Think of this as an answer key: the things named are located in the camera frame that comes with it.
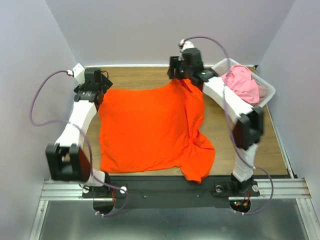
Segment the orange t shirt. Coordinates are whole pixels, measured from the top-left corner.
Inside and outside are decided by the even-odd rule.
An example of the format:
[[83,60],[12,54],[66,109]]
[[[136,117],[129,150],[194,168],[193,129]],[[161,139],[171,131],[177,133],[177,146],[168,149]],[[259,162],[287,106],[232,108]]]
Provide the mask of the orange t shirt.
[[110,89],[99,108],[100,169],[137,173],[179,168],[188,181],[206,178],[215,148],[200,132],[202,92],[189,79],[155,89]]

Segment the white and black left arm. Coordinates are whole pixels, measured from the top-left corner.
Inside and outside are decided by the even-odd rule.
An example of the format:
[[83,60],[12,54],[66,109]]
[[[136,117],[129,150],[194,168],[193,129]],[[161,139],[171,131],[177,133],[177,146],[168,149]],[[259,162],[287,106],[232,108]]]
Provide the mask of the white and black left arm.
[[78,82],[74,89],[71,115],[62,134],[45,149],[51,179],[78,182],[84,194],[103,198],[112,192],[110,177],[93,168],[83,146],[90,123],[103,103],[105,93],[113,84],[109,74],[97,67],[84,68],[77,64],[71,75]]

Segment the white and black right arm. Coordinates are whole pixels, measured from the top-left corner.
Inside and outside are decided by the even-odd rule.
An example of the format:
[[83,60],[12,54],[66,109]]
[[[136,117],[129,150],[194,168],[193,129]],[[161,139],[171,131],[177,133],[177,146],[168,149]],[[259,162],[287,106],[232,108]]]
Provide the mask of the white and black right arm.
[[224,74],[213,67],[206,68],[201,52],[187,41],[180,47],[178,56],[169,58],[167,75],[185,87],[185,112],[189,130],[195,132],[204,118],[204,108],[193,102],[205,94],[214,100],[225,113],[230,139],[236,152],[235,166],[230,180],[226,184],[215,185],[218,197],[244,196],[248,200],[258,194],[258,186],[253,179],[254,160],[261,136],[264,134],[264,110],[254,107],[233,89],[236,82],[236,70],[241,65],[231,65],[232,60],[225,58]]

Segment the white perforated plastic basket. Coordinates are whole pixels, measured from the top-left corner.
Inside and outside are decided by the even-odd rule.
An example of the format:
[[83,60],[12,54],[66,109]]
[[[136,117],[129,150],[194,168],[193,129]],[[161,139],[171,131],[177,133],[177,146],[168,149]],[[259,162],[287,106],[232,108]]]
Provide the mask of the white perforated plastic basket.
[[226,86],[246,103],[264,107],[276,93],[275,88],[264,81],[249,67],[231,58],[225,58],[212,69],[222,78]]

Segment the dusty pink t shirt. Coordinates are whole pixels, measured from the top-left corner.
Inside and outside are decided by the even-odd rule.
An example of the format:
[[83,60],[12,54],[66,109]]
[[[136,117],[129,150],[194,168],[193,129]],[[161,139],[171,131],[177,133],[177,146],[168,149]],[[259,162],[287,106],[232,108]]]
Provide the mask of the dusty pink t shirt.
[[258,85],[259,103],[261,103],[268,95],[268,88],[263,85]]

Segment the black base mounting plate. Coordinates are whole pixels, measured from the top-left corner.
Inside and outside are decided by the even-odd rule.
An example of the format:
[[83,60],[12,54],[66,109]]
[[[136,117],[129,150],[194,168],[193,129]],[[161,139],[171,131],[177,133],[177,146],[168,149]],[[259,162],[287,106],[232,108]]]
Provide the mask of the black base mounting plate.
[[208,176],[201,183],[183,176],[111,176],[106,186],[84,186],[82,198],[93,200],[95,211],[106,215],[126,209],[232,208],[247,213],[251,200],[260,196],[258,183],[250,178],[239,183],[228,175]]

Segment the aluminium frame rail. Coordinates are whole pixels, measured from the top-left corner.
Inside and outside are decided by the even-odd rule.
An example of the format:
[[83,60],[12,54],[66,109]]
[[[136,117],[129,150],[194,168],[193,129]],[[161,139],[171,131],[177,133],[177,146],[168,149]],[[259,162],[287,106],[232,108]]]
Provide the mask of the aluminium frame rail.
[[77,183],[45,180],[29,239],[40,239],[50,201],[80,201],[83,200],[82,193],[83,191]]

